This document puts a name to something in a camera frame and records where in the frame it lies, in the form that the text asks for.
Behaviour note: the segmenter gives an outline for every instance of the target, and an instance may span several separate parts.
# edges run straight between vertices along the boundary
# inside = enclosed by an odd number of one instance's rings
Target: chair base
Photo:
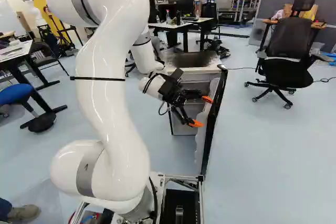
[[[44,113],[29,121],[28,130],[35,133],[46,131],[53,126],[55,120],[55,113]]]
[[[283,93],[281,92],[281,90],[283,91],[288,91],[289,94],[294,94],[296,92],[296,89],[290,89],[290,88],[280,88],[280,87],[277,87],[277,86],[273,86],[271,84],[268,84],[267,82],[265,81],[260,81],[258,80],[258,83],[254,83],[254,82],[245,82],[244,83],[244,86],[245,87],[248,87],[249,85],[252,85],[252,86],[256,86],[256,87],[263,87],[263,88],[267,88],[263,93],[261,93],[259,96],[257,97],[253,97],[252,98],[252,101],[253,102],[257,102],[260,98],[264,97],[265,95],[267,95],[268,93],[271,93],[271,92],[276,92],[276,94],[286,102],[286,104],[283,106],[285,109],[289,110],[292,106],[293,106],[293,103],[291,101],[289,101],[284,95]]]

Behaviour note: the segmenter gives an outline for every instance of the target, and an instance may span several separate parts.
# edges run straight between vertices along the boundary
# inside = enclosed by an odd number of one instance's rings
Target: chair backrest
[[[313,7],[314,3],[315,0],[294,0],[292,11],[306,12]]]
[[[41,51],[44,54],[44,56],[52,56],[56,58],[56,55],[54,54],[54,52],[52,51],[52,49],[49,47],[47,43],[44,43],[44,42],[32,43],[32,46],[29,50],[29,54],[31,55],[39,51]]]
[[[266,48],[267,57],[303,59],[309,56],[310,19],[289,17],[279,20]]]
[[[214,18],[213,22],[211,22],[209,29],[215,29],[218,24],[217,20],[217,6],[216,3],[206,3],[202,5],[202,12],[201,12],[202,18]]]

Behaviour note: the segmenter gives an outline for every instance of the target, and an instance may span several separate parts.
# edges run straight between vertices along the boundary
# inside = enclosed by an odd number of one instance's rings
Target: desk
[[[11,52],[6,55],[0,55],[0,69],[6,69],[8,70],[12,76],[19,82],[19,83],[31,83],[27,80],[27,78],[21,73],[21,71],[18,68],[18,65],[22,63],[23,61],[27,61],[27,63],[30,65],[30,67],[33,69],[33,71],[36,73],[36,75],[43,81],[43,83],[47,83],[47,85],[54,85],[54,82],[48,82],[46,78],[43,76],[43,74],[40,72],[38,67],[34,64],[33,60],[30,58],[29,50],[32,44],[32,40],[28,40],[26,42],[23,42],[23,48],[18,49],[16,52]],[[34,89],[32,92],[31,97],[37,102],[37,104],[45,111],[45,112],[54,112],[57,113],[59,111],[62,111],[66,109],[68,106],[63,105],[54,109],[51,109],[49,105],[46,103],[46,101],[40,96],[40,94],[37,92],[37,89]],[[21,125],[21,129],[29,126],[29,122]]]
[[[206,32],[206,27],[208,26],[208,23],[211,22],[214,18],[199,18],[198,21],[192,21],[192,20],[184,20],[185,23],[192,23],[194,25],[198,25],[201,29],[201,39],[200,39],[200,51],[204,50],[204,37]]]
[[[164,23],[149,23],[149,28],[155,28],[154,35],[158,36],[159,30],[174,31],[176,33],[183,33],[183,51],[188,52],[188,30],[192,26],[192,23],[183,23],[181,25],[170,25]]]
[[[15,31],[9,31],[7,33],[4,33],[3,35],[0,36],[0,40],[8,41],[9,38],[11,38],[11,37],[15,38],[14,33],[15,33]]]
[[[262,51],[262,49],[264,47],[269,27],[271,25],[278,24],[277,20],[270,20],[270,19],[264,19],[262,22],[264,22],[266,24],[266,29],[265,29],[264,35],[263,35],[261,43],[260,43],[259,51]],[[316,36],[317,36],[318,32],[322,29],[325,29],[326,27],[327,27],[327,24],[323,23],[323,22],[314,22],[314,23],[311,24],[311,28],[313,30],[313,36],[311,38],[310,46],[313,44],[314,40],[316,39]]]
[[[1,52],[3,50],[8,50],[8,48],[17,47],[17,45],[9,46],[5,49],[0,50],[0,69],[5,68],[3,66],[6,66],[8,64],[11,65],[12,61],[17,62],[17,63],[21,63],[23,61],[26,61],[28,63],[28,65],[31,67],[31,69],[35,72],[37,77],[43,82],[43,85],[35,88],[36,90],[41,90],[41,89],[44,89],[46,87],[49,87],[49,86],[60,83],[60,81],[48,82],[47,79],[44,77],[44,75],[41,73],[41,71],[38,69],[38,67],[34,64],[33,60],[30,57],[30,54],[29,54],[32,43],[33,43],[32,40],[28,40],[26,42],[23,42],[21,44],[23,46],[22,49],[19,49],[19,50],[14,51],[14,52],[10,52],[6,55],[2,55]]]

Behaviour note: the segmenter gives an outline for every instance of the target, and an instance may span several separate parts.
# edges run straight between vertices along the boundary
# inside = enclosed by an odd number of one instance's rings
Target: light blue floor
[[[199,34],[189,34],[190,51],[198,50],[195,39],[199,37]],[[232,54],[223,60],[227,67],[256,65],[256,47],[248,46],[248,39],[222,37],[222,41]],[[74,74],[74,57],[62,59],[62,63],[70,74]],[[49,180],[51,158],[65,144],[77,139],[95,139],[97,134],[78,109],[75,82],[70,81],[58,66],[43,70],[43,73],[49,81],[59,79],[61,84],[41,90],[40,94],[51,107],[66,104],[69,108],[58,113],[54,127],[43,134],[19,129],[23,122],[32,118],[29,113],[0,126],[0,197],[20,204],[37,203],[43,211],[51,212],[58,216],[55,219],[67,223],[78,201],[53,188]],[[311,73],[316,79],[331,77],[336,76],[336,68],[316,64]],[[35,86],[41,84],[32,75],[27,77]],[[168,118],[157,114],[160,102],[138,91],[139,77],[136,71],[130,74],[126,93],[132,119],[149,149],[152,170],[195,175],[193,137],[170,135]],[[324,198],[316,193],[302,195],[314,191],[314,185],[319,190],[323,186],[330,190],[330,185],[336,184],[336,173],[331,165],[336,162],[333,141],[336,128],[332,126],[336,113],[336,81],[314,83],[299,90],[290,98],[294,103],[292,109],[285,110],[283,101],[273,94],[252,103],[251,98],[261,93],[261,89],[244,88],[243,83],[253,81],[255,77],[258,75],[251,69],[229,72],[206,179],[207,223],[292,224],[297,217],[295,213],[324,202]],[[42,113],[34,101],[30,102],[38,113]],[[309,180],[306,187],[286,184],[296,181],[299,175]],[[323,181],[316,179],[319,175],[323,176]],[[282,182],[282,176],[288,181]],[[298,190],[298,197],[302,196],[300,200],[281,197],[295,190]],[[319,209],[326,215],[327,221],[323,223],[331,223],[329,210],[330,204],[335,204],[335,191],[329,192],[332,198],[326,210]],[[317,197],[314,204],[298,207],[312,197]],[[311,222],[307,222],[307,218],[304,219],[306,222],[299,223],[318,222],[313,211],[307,213],[307,217]],[[34,223],[60,222],[48,222],[48,215],[43,215]]]

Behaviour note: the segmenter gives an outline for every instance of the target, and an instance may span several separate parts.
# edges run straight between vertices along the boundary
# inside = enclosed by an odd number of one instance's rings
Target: black panel
[[[198,203],[197,194],[198,193],[194,191],[167,189],[160,224],[176,223],[175,218],[177,206],[181,206],[183,208],[183,224],[196,224],[196,205]]]

